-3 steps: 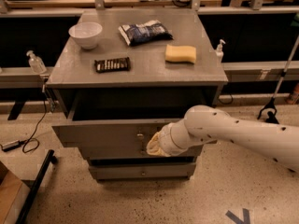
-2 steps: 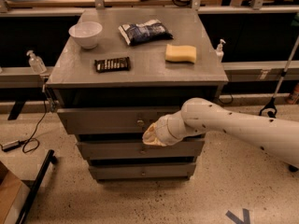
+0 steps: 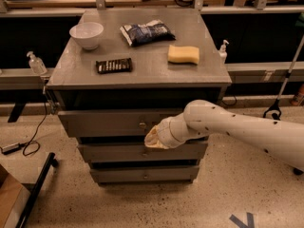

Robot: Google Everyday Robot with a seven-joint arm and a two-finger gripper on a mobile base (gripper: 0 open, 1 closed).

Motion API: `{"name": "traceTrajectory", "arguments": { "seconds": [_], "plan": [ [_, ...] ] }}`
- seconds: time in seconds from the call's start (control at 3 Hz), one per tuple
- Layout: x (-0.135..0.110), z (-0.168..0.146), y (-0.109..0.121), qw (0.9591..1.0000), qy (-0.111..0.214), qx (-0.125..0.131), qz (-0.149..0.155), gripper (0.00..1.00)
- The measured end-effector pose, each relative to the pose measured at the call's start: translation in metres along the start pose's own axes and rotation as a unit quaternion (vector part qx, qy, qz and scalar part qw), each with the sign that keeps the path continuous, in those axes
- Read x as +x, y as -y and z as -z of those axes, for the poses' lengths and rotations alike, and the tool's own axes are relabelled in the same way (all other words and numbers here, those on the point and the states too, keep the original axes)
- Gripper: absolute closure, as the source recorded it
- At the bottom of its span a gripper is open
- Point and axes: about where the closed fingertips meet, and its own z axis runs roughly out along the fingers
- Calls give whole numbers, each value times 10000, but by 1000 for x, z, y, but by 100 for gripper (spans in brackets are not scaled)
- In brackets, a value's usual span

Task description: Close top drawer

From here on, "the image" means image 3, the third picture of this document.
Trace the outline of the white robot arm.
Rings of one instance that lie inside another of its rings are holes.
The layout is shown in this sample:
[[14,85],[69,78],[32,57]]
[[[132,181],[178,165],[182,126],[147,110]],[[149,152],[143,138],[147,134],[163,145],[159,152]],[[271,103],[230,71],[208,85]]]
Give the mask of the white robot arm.
[[212,133],[255,146],[304,171],[303,124],[239,115],[204,100],[192,101],[181,114],[161,120],[145,136],[144,145],[172,149]]

